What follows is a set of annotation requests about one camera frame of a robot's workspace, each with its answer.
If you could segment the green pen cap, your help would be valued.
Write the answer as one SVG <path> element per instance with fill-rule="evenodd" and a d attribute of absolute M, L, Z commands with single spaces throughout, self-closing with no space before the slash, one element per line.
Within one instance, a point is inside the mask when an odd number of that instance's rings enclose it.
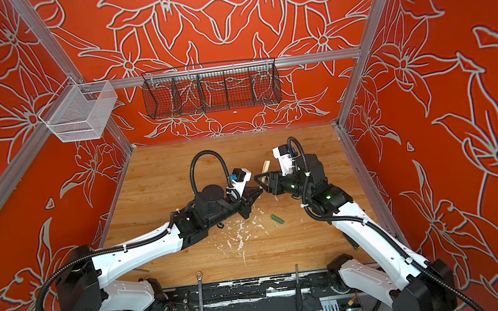
<path fill-rule="evenodd" d="M 281 225 L 285 223 L 285 221 L 284 221 L 283 219 L 281 219 L 280 217 L 276 216 L 275 214 L 274 214 L 274 215 L 271 215 L 271 219 L 272 219 L 274 222 L 276 222 L 276 223 L 278 223 L 278 224 L 281 224 Z"/>

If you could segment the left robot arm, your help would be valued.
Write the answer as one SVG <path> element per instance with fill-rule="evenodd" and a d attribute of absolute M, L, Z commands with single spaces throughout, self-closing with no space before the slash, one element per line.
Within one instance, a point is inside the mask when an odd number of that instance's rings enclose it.
<path fill-rule="evenodd" d="M 226 187 L 196 187 L 195 170 L 190 184 L 194 199 L 170 214 L 167 223 L 136 239 L 107 249 L 87 245 L 71 251 L 67 262 L 49 274 L 41 285 L 35 311 L 146 311 L 165 301 L 154 279 L 121 281 L 120 277 L 160 257 L 186 250 L 209 236 L 215 226 L 235 215 L 249 219 L 260 188 L 248 183 L 245 168 L 226 172 Z"/>

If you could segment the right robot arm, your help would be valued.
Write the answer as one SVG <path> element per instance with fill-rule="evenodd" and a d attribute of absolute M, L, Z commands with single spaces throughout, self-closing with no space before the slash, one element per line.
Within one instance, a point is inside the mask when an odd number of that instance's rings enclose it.
<path fill-rule="evenodd" d="M 447 264 L 429 261 L 405 246 L 348 193 L 331 184 L 317 155 L 306 153 L 296 138 L 273 149 L 273 155 L 280 170 L 259 174 L 255 182 L 267 193 L 300 199 L 311 219 L 337 228 L 379 265 L 371 268 L 346 256 L 334 260 L 332 266 L 345 287 L 366 293 L 392 311 L 455 311 L 460 301 L 484 311 L 456 288 Z"/>

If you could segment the black clamp bar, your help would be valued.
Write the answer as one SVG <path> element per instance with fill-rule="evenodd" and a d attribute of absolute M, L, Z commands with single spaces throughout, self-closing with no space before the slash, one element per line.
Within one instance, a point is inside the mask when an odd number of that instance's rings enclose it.
<path fill-rule="evenodd" d="M 302 292 L 301 292 L 301 283 L 300 283 L 300 275 L 299 275 L 299 267 L 298 267 L 298 264 L 295 264 L 295 293 L 296 293 L 296 296 L 295 296 L 295 299 L 296 299 L 296 303 L 295 303 L 295 306 L 296 306 L 296 309 L 297 311 L 303 311 L 303 296 L 302 296 Z"/>

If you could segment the silver wrench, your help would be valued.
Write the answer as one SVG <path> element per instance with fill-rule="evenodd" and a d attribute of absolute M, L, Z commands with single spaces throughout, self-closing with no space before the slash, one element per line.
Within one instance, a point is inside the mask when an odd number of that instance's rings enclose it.
<path fill-rule="evenodd" d="M 198 311 L 204 311 L 204 296 L 203 296 L 203 273 L 201 271 L 196 273 L 197 277 L 197 294 L 198 294 Z"/>

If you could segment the clear plastic bin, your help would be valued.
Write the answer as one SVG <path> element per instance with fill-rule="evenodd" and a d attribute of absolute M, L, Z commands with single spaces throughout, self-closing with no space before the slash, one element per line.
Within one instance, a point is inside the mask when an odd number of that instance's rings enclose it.
<path fill-rule="evenodd" d="M 109 81 L 79 84 L 68 77 L 37 117 L 64 143 L 95 140 L 103 136 L 117 100 Z"/>

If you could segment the black mounting base plate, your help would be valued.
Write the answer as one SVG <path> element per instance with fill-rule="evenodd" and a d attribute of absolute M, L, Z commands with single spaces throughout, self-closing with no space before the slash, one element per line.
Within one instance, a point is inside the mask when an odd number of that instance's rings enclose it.
<path fill-rule="evenodd" d="M 326 298 L 363 292 L 340 281 L 336 271 L 299 272 L 303 311 L 318 310 Z M 203 284 L 204 311 L 297 311 L 295 273 Z M 151 311 L 198 311 L 197 284 L 167 288 Z"/>

